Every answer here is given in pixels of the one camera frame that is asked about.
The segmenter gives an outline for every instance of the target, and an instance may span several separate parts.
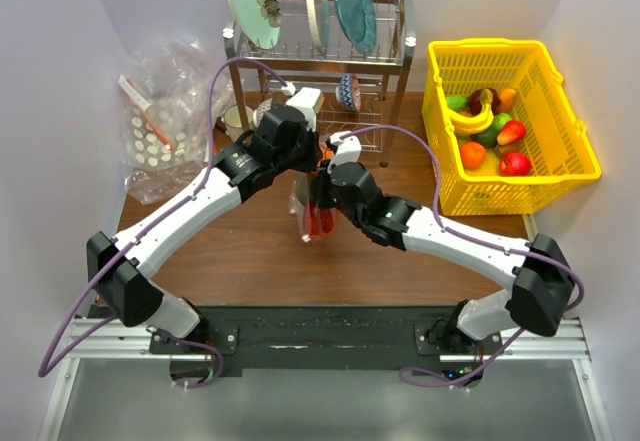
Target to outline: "red object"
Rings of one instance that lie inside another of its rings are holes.
[[[531,161],[526,155],[514,152],[500,160],[500,174],[503,176],[526,176],[531,172]]]
[[[480,143],[472,141],[460,148],[460,160],[467,169],[477,169],[487,158],[487,150]]]
[[[482,95],[482,91],[488,89],[493,94],[493,98],[491,100],[491,111],[493,114],[498,114],[498,108],[500,107],[500,96],[498,96],[498,92],[493,88],[483,88],[477,89],[467,98],[467,103],[469,103],[469,111],[471,111],[472,116],[476,116],[480,114],[482,111],[482,103],[480,102],[480,96]]]
[[[498,144],[505,146],[507,144],[516,143],[523,139],[527,134],[527,130],[520,121],[512,119],[504,125],[502,131],[498,135]]]
[[[320,209],[307,204],[305,206],[305,217],[308,218],[306,234],[312,238],[329,236],[335,227],[337,215],[336,209]]]

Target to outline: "bowl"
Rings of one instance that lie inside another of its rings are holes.
[[[355,74],[346,74],[340,80],[340,84],[336,87],[336,99],[347,111],[357,113],[360,111],[360,84],[358,76]]]

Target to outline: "basket handle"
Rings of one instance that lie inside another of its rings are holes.
[[[465,38],[458,41],[457,44],[471,46],[471,45],[482,45],[482,44],[491,44],[493,46],[496,45],[504,45],[504,46],[513,46],[514,44],[518,44],[520,41],[514,41],[512,39],[507,38]]]

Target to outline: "dish rack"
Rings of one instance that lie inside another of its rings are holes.
[[[413,0],[373,0],[377,39],[373,52],[368,56],[358,53],[344,36],[333,0],[329,0],[330,36],[325,54],[320,54],[313,47],[305,0],[279,2],[282,27],[278,43],[262,46],[259,39],[253,43],[242,30],[236,29],[235,22],[231,22],[222,32],[227,58],[242,56],[256,59],[278,70],[287,81],[296,83],[298,88],[320,88],[325,93],[325,101],[318,113],[321,135],[366,126],[396,125],[416,46]],[[229,66],[242,126],[248,130],[240,69],[257,71],[262,99],[276,91],[279,83],[263,69],[248,62]],[[358,76],[362,95],[362,108],[358,113],[348,112],[333,94],[341,77],[347,73]],[[388,107],[386,95],[389,83],[393,81],[396,82],[395,96]],[[393,135],[393,131],[383,133],[381,130],[367,133],[361,139],[362,148],[364,151],[380,153],[380,165],[387,166]]]

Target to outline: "blue plate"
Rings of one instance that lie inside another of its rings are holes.
[[[371,54],[376,45],[376,14],[373,0],[334,0],[345,36],[361,54]]]

